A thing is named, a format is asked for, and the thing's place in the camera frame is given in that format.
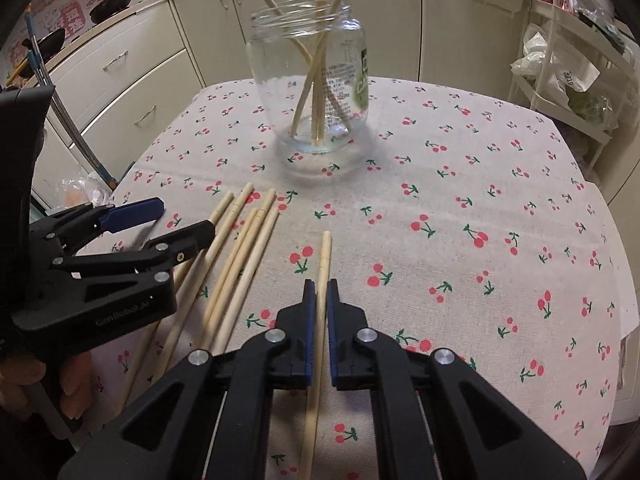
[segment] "glass jar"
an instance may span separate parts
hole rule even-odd
[[[254,12],[247,54],[271,129],[297,152],[337,150],[364,126],[367,47],[346,0]]]

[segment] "cherry print tablecloth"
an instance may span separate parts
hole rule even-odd
[[[223,192],[247,181],[255,183],[253,205],[276,187],[282,214],[229,349],[299,301],[303,280],[318,273],[321,232],[330,230],[331,276],[370,326],[412,351],[454,349],[593,469],[615,396],[618,295],[605,212],[591,206],[599,203],[594,191],[548,118],[468,92],[374,78],[367,131],[338,152],[311,156],[276,141],[253,81],[213,86],[114,193],[117,204],[160,196],[165,216],[151,230],[105,235],[89,249],[124,250],[141,242],[142,229],[153,237],[208,218]],[[190,350],[230,245],[200,291],[174,362]],[[162,322],[133,397],[148,387],[170,323]],[[110,418],[139,336],[93,352],[98,405],[86,417],[89,430]],[[331,389],[324,368],[314,478],[375,479],[369,397]],[[296,478],[304,413],[302,392],[276,395],[267,478]]]

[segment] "metal bolt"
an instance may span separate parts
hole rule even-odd
[[[456,358],[455,354],[448,348],[437,350],[433,357],[441,365],[450,365]]]
[[[284,330],[281,330],[279,328],[272,328],[271,330],[267,330],[267,332],[264,333],[264,337],[269,343],[278,343],[286,338],[286,336],[287,334],[284,332]]]
[[[378,338],[378,332],[372,328],[361,328],[356,332],[356,337],[363,343],[371,343]]]
[[[156,275],[154,276],[154,279],[156,280],[156,282],[158,283],[164,283],[166,282],[168,279],[170,278],[169,273],[168,272],[156,272]]]
[[[192,365],[200,366],[209,360],[209,353],[206,350],[194,350],[189,354],[189,362]]]

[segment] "white shelf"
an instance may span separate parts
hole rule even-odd
[[[531,86],[526,79],[519,75],[514,75],[513,80],[516,82],[516,85],[518,85],[520,90],[525,93],[527,99],[529,99],[529,101],[531,102],[534,94],[536,93],[533,86]],[[562,121],[563,123],[574,127],[576,130],[580,130],[582,133],[587,134],[602,145],[607,144],[611,140],[611,136],[602,128],[588,123],[584,119],[578,117],[572,111],[569,111],[566,108],[562,108],[561,106],[552,103],[551,101],[548,101],[541,96],[537,97],[535,109],[545,115],[558,119],[559,121]]]
[[[617,66],[625,75],[633,77],[635,75],[634,67],[620,53],[613,48],[602,33],[592,29],[587,24],[580,21],[574,15],[564,12],[560,7],[553,4],[541,2],[540,0],[531,0],[531,10],[545,18],[555,20],[562,28],[574,33],[579,38],[590,45],[597,48],[600,53]]]

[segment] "frying pan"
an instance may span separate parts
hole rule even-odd
[[[121,10],[129,7],[130,3],[131,0],[103,0],[91,9],[89,16],[91,17],[91,21],[97,25]]]
[[[64,43],[64,28],[54,30],[51,34],[48,34],[44,38],[39,40],[38,46],[40,47],[40,53],[42,54],[42,62],[46,63],[49,59],[59,53],[60,50],[62,50],[62,45]],[[31,44],[31,40],[29,38],[22,42],[22,46],[25,46],[29,50],[33,49],[33,45]],[[22,70],[20,70],[20,73],[18,75],[25,79],[30,79],[31,77],[33,77],[33,70],[31,69],[31,65],[27,63],[27,65]]]

